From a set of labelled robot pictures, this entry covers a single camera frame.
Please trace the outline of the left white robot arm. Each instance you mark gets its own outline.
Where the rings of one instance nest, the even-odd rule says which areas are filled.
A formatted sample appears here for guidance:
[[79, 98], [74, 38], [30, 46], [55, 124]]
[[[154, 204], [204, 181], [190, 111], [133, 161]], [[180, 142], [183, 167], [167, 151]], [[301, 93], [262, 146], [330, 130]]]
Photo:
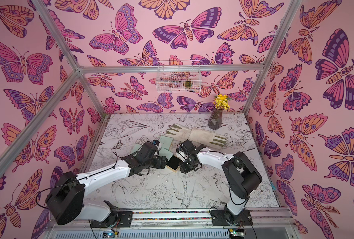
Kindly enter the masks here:
[[59, 226], [75, 220], [97, 222], [104, 227], [118, 224], [118, 211], [112, 203], [105, 200], [94, 204], [87, 202], [86, 196], [114, 181], [139, 175], [144, 169], [164, 169], [167, 158], [160, 156], [162, 143], [159, 140], [147, 141], [135, 152], [117, 157], [116, 162], [87, 173], [67, 172], [51, 188], [46, 205]]

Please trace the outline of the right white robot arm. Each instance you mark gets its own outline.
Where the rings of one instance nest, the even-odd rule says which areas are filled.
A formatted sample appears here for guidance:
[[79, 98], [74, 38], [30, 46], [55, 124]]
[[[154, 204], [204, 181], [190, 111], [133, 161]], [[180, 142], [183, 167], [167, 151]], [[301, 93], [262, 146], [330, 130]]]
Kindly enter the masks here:
[[225, 154], [203, 144], [196, 147], [190, 140], [180, 143], [176, 154], [182, 160], [179, 166], [184, 174], [197, 171], [203, 165], [223, 170], [230, 197], [224, 207], [224, 217], [230, 225], [240, 223], [241, 213], [245, 210], [251, 193], [263, 181], [260, 172], [247, 155], [240, 151], [236, 154]]

